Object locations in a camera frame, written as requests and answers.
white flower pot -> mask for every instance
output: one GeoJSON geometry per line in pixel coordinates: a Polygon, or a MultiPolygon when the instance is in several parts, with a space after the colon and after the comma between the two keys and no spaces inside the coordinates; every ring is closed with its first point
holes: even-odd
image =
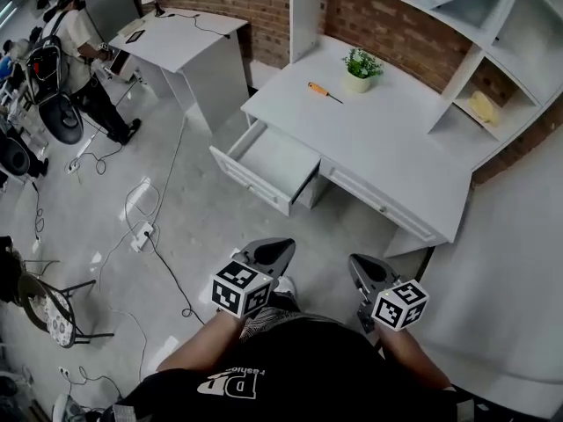
{"type": "Polygon", "coordinates": [[[370,84],[371,80],[369,78],[358,78],[346,71],[346,75],[344,76],[344,87],[347,90],[362,93],[369,89],[370,84]]]}

patterned cushion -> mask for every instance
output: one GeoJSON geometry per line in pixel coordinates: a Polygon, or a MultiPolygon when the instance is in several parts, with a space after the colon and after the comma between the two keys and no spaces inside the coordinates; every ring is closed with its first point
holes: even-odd
{"type": "MultiPolygon", "coordinates": [[[[62,294],[51,291],[53,296],[59,301],[61,306],[67,311],[70,311],[69,304],[67,300],[62,296],[62,294]]],[[[59,346],[68,346],[72,338],[72,333],[74,327],[67,321],[61,314],[61,312],[56,308],[55,304],[51,299],[47,299],[45,304],[45,317],[47,322],[47,329],[49,334],[53,339],[59,344],[59,346]]]]}

black pants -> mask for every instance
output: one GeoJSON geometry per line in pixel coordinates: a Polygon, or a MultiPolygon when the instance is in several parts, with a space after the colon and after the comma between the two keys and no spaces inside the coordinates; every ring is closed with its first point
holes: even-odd
{"type": "Polygon", "coordinates": [[[96,77],[72,94],[71,99],[82,113],[88,114],[94,122],[105,128],[110,138],[117,142],[127,141],[129,128],[96,77]]]}
{"type": "Polygon", "coordinates": [[[43,162],[37,159],[37,156],[27,147],[24,140],[18,134],[18,131],[16,131],[16,128],[10,127],[7,135],[14,141],[18,142],[18,144],[24,148],[27,155],[29,156],[29,170],[27,171],[27,175],[34,178],[39,177],[39,174],[41,173],[44,167],[43,162]]]}

white desk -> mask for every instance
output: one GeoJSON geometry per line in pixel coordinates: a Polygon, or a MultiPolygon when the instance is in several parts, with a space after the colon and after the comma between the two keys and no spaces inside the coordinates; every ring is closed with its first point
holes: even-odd
{"type": "Polygon", "coordinates": [[[452,161],[426,134],[420,115],[439,104],[440,96],[390,64],[384,65],[384,75],[368,92],[346,94],[341,85],[345,72],[341,58],[350,46],[326,37],[323,44],[287,66],[242,106],[250,121],[260,122],[227,154],[211,149],[219,164],[287,215],[281,197],[289,197],[290,205],[296,198],[293,192],[302,187],[275,195],[282,189],[275,185],[273,175],[303,177],[307,171],[314,173],[318,164],[322,176],[401,227],[386,256],[453,242],[471,172],[452,161]],[[311,91],[309,81],[344,104],[311,91]],[[260,143],[260,130],[277,134],[277,149],[286,150],[283,159],[271,164],[270,172],[264,171],[266,160],[279,156],[272,149],[262,152],[260,166],[258,160],[255,164],[248,160],[259,156],[260,148],[254,145],[260,143]],[[292,154],[297,146],[310,152],[300,161],[301,170],[292,154]]]}
{"type": "Polygon", "coordinates": [[[166,8],[162,18],[147,14],[137,42],[119,34],[110,42],[132,54],[143,78],[159,96],[174,95],[192,127],[212,133],[247,99],[237,29],[246,21],[206,12],[166,8]],[[169,14],[199,14],[200,28],[229,34],[230,39],[202,31],[194,19],[169,14]]]}

white wall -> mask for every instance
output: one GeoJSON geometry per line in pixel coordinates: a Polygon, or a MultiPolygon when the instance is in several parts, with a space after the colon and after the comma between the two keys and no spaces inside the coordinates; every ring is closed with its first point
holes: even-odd
{"type": "Polygon", "coordinates": [[[478,188],[422,279],[413,332],[457,385],[549,418],[563,402],[563,129],[478,188]]]}
{"type": "Polygon", "coordinates": [[[6,21],[2,28],[0,28],[0,47],[2,47],[4,42],[8,39],[28,39],[29,33],[35,26],[43,27],[43,19],[35,18],[29,11],[27,7],[28,4],[35,4],[35,2],[28,0],[27,4],[22,4],[6,21]]]}

